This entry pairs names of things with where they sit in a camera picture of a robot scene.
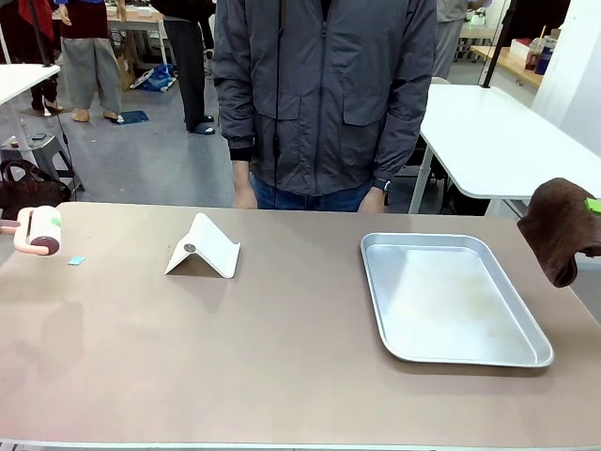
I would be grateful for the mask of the person's left hand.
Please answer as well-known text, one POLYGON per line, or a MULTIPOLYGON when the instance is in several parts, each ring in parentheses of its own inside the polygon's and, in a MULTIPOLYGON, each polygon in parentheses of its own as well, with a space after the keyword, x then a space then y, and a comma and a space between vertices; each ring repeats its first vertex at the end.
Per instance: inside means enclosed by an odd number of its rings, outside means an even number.
POLYGON ((377 188, 371 187, 363 198, 358 212, 361 213, 382 213, 385 210, 386 193, 377 188))

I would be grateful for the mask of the person's right hand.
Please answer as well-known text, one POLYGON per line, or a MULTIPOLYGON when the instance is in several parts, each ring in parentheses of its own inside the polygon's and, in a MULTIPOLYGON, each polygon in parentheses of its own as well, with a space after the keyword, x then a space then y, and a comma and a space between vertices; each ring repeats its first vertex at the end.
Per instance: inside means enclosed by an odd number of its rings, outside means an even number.
POLYGON ((251 183, 250 164, 233 161, 234 207, 236 209, 255 210, 257 200, 251 183))

